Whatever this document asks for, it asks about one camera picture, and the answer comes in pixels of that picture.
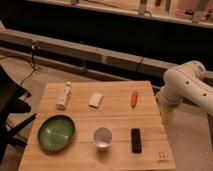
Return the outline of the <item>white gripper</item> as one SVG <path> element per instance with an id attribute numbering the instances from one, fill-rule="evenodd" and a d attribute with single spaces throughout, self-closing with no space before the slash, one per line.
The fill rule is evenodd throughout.
<path id="1" fill-rule="evenodd" d="M 164 112 L 164 124 L 168 125 L 173 119 L 173 110 L 182 103 L 182 97 L 168 87 L 162 87 L 155 97 L 160 111 Z"/>

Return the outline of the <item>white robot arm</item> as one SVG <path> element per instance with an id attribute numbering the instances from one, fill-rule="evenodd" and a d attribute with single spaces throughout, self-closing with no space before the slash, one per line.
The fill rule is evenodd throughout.
<path id="1" fill-rule="evenodd" d="M 163 75 L 164 85 L 155 97 L 162 117 L 168 124 L 173 110 L 186 98 L 207 113 L 213 150 L 213 87 L 203 81 L 206 69 L 199 61 L 189 61 L 169 68 Z"/>

